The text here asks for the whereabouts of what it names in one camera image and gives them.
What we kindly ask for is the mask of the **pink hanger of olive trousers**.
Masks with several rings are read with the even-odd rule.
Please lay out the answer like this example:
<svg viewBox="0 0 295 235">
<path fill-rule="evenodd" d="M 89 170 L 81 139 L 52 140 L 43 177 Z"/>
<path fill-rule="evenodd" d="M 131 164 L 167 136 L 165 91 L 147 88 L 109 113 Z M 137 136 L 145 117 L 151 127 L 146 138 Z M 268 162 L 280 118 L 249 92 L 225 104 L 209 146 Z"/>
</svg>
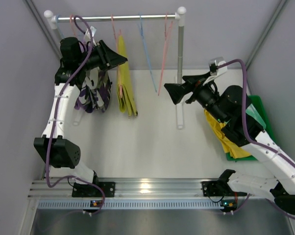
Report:
<svg viewBox="0 0 295 235">
<path fill-rule="evenodd" d="M 114 17 L 113 17 L 112 14 L 111 14 L 111 24 L 112 24 L 113 35 L 114 35 L 114 39 L 115 39 L 116 52 L 119 52 L 119 34 L 116 33 L 115 23 L 114 23 Z M 121 68 L 121 66 L 118 66 L 117 79 L 118 79 L 119 99 L 123 99 L 124 98 L 122 76 L 123 76 L 123 74 L 122 74 L 122 68 Z"/>
</svg>

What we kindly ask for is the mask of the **olive yellow trousers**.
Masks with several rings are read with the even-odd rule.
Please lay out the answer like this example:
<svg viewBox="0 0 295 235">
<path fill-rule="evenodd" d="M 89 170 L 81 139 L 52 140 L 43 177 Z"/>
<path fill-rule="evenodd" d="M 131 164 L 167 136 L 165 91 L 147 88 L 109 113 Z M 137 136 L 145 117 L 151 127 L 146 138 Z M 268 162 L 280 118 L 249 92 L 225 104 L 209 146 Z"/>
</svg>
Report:
<svg viewBox="0 0 295 235">
<path fill-rule="evenodd" d="M 127 112 L 129 117 L 136 117 L 138 115 L 138 110 L 134 99 L 128 61 L 118 66 L 117 96 L 119 102 L 119 110 L 122 113 Z"/>
</svg>

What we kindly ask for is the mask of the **blue hanger of green trousers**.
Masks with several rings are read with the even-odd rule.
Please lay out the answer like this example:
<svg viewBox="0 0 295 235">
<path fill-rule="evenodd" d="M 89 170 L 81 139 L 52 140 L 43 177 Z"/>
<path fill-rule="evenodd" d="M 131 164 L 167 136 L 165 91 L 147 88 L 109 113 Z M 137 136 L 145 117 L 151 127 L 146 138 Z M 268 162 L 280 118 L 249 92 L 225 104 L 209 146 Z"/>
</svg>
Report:
<svg viewBox="0 0 295 235">
<path fill-rule="evenodd" d="M 138 24 L 138 29 L 139 29 L 141 40 L 143 43 L 143 48 L 144 48 L 144 52 L 145 52 L 145 56 L 146 56 L 146 60 L 147 60 L 147 65 L 148 65 L 148 70 L 149 70 L 149 74 L 150 74 L 150 77 L 151 77 L 151 80 L 153 83 L 154 90 L 155 90 L 155 92 L 157 92 L 155 79 L 154 79 L 154 76 L 152 73 L 152 67 L 151 67 L 150 57 L 149 57 L 149 53 L 148 53 L 147 43 L 146 43 L 146 39 L 145 39 L 145 35 L 144 35 L 143 18 L 140 13 L 138 15 L 139 15 L 139 20 L 140 20 L 140 23 Z"/>
</svg>

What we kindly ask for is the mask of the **green tie-dye trousers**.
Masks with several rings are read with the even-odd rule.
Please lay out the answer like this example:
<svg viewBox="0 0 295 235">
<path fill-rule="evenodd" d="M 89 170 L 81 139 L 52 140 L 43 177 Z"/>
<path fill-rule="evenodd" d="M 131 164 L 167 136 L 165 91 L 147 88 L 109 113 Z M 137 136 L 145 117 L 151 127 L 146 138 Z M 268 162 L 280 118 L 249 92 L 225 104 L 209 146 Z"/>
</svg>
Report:
<svg viewBox="0 0 295 235">
<path fill-rule="evenodd" d="M 264 129 L 267 127 L 266 114 L 261 98 L 257 95 L 248 97 L 251 104 L 246 109 L 246 114 L 253 117 Z"/>
</svg>

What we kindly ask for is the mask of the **pink hanger of yellow trousers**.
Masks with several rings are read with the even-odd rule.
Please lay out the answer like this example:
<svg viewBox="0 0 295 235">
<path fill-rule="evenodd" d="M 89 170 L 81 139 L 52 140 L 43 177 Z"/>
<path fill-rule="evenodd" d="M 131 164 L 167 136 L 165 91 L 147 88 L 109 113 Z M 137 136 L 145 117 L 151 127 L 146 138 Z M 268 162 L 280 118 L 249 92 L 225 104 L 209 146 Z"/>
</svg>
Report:
<svg viewBox="0 0 295 235">
<path fill-rule="evenodd" d="M 158 96 L 160 95 L 161 87 L 162 87 L 162 81 L 163 81 L 163 76 L 164 76 L 164 69 L 165 69 L 165 64 L 167 60 L 167 54 L 168 54 L 168 47 L 169 47 L 169 41 L 172 33 L 172 26 L 173 26 L 173 21 L 169 23 L 169 26 L 167 26 L 167 22 L 169 20 L 169 15 L 165 15 L 165 24 L 164 24 L 164 47 L 163 47 L 163 57 L 162 57 L 162 67 L 161 67 L 161 74 L 160 74 L 160 80 L 159 80 L 159 87 L 158 87 Z"/>
</svg>

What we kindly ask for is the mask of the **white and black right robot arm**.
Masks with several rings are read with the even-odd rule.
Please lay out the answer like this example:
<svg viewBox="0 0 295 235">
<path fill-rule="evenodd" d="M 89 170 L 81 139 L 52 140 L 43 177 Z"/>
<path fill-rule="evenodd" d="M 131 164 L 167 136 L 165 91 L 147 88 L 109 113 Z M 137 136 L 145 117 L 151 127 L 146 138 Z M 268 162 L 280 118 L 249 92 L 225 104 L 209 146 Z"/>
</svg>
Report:
<svg viewBox="0 0 295 235">
<path fill-rule="evenodd" d="M 231 85 L 220 94 L 208 75 L 187 75 L 184 83 L 166 83 L 174 104 L 190 94 L 186 103 L 198 102 L 213 120 L 223 124 L 221 133 L 238 148 L 262 163 L 273 178 L 241 174 L 227 169 L 208 186 L 224 196 L 254 194 L 274 203 L 283 212 L 295 215 L 295 161 L 273 141 L 262 124 L 247 114 L 251 100 L 241 86 Z"/>
</svg>

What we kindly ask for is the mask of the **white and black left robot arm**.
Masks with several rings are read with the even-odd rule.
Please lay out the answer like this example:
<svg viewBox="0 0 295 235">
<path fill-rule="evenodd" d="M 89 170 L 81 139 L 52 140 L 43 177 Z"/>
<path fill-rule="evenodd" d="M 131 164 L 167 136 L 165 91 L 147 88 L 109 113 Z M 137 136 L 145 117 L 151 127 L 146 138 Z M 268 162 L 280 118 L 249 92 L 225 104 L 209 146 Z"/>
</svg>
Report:
<svg viewBox="0 0 295 235">
<path fill-rule="evenodd" d="M 127 62 L 127 58 L 111 50 L 104 41 L 89 41 L 84 50 L 76 37 L 60 41 L 60 67 L 55 74 L 54 98 L 47 125 L 34 148 L 45 163 L 46 173 L 51 167 L 69 168 L 78 184 L 95 184 L 96 173 L 81 161 L 81 150 L 68 138 L 74 107 L 86 89 L 86 78 L 93 69 L 100 74 Z"/>
</svg>

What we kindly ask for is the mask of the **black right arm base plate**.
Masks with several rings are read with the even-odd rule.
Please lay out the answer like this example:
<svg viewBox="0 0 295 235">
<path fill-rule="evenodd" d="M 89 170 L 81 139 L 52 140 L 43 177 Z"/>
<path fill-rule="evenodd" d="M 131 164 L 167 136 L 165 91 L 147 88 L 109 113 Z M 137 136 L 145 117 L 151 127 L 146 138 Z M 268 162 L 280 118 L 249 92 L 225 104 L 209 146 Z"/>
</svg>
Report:
<svg viewBox="0 0 295 235">
<path fill-rule="evenodd" d="M 247 196 L 246 192 L 235 191 L 227 183 L 221 181 L 204 181 L 201 183 L 203 195 L 210 198 Z"/>
</svg>

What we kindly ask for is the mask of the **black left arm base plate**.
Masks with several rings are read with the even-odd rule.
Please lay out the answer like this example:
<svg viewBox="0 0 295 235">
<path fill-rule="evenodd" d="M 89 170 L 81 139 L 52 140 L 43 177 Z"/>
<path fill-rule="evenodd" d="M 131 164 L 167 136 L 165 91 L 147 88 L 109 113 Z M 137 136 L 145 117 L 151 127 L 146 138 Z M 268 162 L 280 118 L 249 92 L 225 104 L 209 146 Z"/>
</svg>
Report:
<svg viewBox="0 0 295 235">
<path fill-rule="evenodd" d="M 105 197 L 111 198 L 115 196 L 115 182 L 99 182 L 98 187 L 104 192 Z M 89 184 L 74 183 L 72 197 L 102 197 L 102 194 L 99 189 Z"/>
</svg>

